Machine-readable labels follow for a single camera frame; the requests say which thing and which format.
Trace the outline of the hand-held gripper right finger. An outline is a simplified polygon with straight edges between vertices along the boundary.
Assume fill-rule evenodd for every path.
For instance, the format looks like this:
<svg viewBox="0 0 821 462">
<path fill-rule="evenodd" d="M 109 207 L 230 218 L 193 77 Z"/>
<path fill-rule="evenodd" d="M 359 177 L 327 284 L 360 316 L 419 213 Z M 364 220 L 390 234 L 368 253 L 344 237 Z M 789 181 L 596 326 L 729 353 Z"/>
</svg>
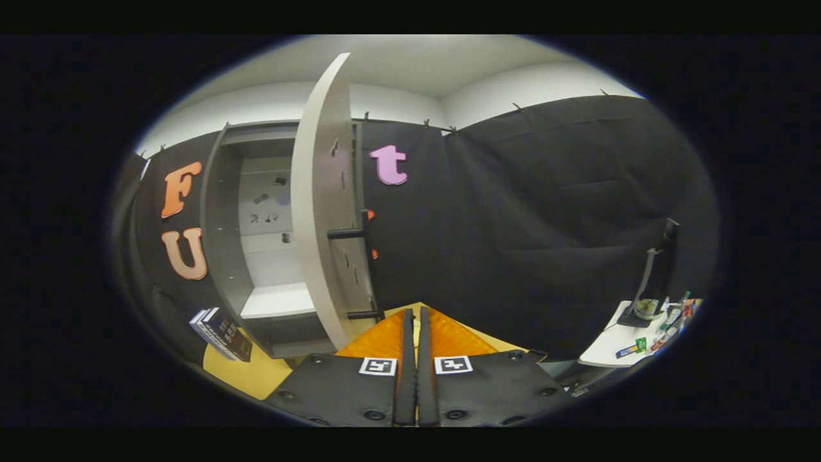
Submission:
<svg viewBox="0 0 821 462">
<path fill-rule="evenodd" d="M 560 412 L 573 397 L 521 349 L 497 351 L 456 321 L 419 308 L 420 427 L 502 427 Z"/>
</svg>

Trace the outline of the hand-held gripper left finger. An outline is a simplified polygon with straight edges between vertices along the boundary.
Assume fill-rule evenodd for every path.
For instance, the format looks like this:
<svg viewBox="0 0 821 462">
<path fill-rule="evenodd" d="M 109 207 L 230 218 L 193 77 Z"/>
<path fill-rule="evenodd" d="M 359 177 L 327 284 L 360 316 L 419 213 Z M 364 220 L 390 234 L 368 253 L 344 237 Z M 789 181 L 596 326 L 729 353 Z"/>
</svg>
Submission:
<svg viewBox="0 0 821 462">
<path fill-rule="evenodd" d="M 317 426 L 413 426 L 413 310 L 388 316 L 338 354 L 308 355 L 264 402 Z"/>
</svg>

